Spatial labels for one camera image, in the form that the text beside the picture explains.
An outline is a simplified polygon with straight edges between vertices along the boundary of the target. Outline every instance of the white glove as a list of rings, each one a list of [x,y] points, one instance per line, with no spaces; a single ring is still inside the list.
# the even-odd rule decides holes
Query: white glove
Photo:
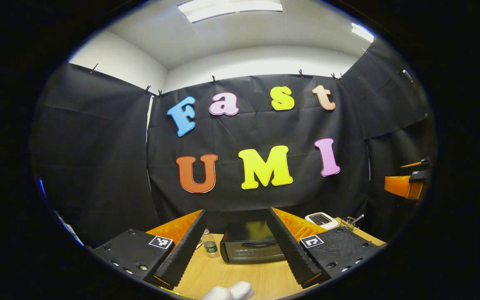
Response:
[[[230,288],[213,287],[201,300],[247,300],[255,294],[251,283],[239,281]]]

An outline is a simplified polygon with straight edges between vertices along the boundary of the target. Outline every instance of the wooden table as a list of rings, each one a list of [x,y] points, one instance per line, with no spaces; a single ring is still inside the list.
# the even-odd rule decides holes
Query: wooden table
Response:
[[[353,232],[375,245],[384,243],[358,228]],[[218,244],[219,252],[223,234],[212,235]],[[238,281],[248,281],[253,286],[255,295],[250,300],[278,299],[305,290],[295,281],[286,260],[251,265],[226,264],[221,256],[208,257],[205,248],[201,246],[194,251],[181,282],[173,292],[188,298],[201,299],[215,286],[228,288]]]

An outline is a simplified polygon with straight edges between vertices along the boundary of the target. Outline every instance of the ceiling light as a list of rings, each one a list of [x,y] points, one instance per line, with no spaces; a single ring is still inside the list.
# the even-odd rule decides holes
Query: ceiling light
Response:
[[[351,25],[353,26],[353,28],[351,29],[351,32],[360,36],[364,40],[368,40],[368,42],[370,43],[373,42],[373,38],[375,38],[375,36],[373,36],[373,34],[371,34],[368,30],[366,30],[366,28],[362,27],[361,25],[357,25],[355,23],[351,23]]]
[[[192,0],[177,7],[192,23],[235,12],[283,11],[280,0]]]

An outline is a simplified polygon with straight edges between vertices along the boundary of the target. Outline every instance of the plastic bottle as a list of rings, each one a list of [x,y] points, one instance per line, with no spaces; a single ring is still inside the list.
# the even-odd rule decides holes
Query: plastic bottle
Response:
[[[217,258],[218,256],[220,256],[218,253],[218,248],[216,246],[216,241],[214,240],[214,237],[212,237],[212,234],[210,234],[210,231],[208,231],[208,228],[205,229],[205,232],[203,232],[202,239],[205,251],[207,251],[207,254],[210,258]]]

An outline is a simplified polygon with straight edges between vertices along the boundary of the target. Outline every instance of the pink letter i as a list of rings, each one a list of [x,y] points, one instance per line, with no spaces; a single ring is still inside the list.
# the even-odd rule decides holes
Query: pink letter i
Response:
[[[322,154],[323,177],[338,174],[340,172],[340,167],[337,166],[335,154],[333,153],[333,142],[333,139],[327,138],[317,140],[314,143],[314,146],[316,146],[320,150],[320,154]]]

